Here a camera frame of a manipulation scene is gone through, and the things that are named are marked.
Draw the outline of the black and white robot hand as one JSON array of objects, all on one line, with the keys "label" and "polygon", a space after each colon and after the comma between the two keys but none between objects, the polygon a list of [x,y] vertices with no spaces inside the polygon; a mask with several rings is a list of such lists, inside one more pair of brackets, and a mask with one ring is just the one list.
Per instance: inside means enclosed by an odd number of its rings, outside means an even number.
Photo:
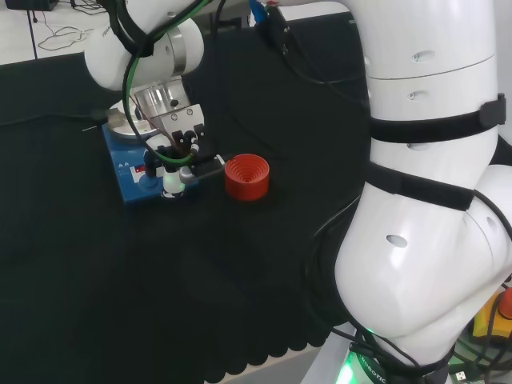
[{"label": "black and white robot hand", "polygon": [[224,171],[226,160],[214,149],[198,104],[150,120],[158,134],[146,140],[146,178],[162,182],[164,198],[180,198],[191,187]]}]

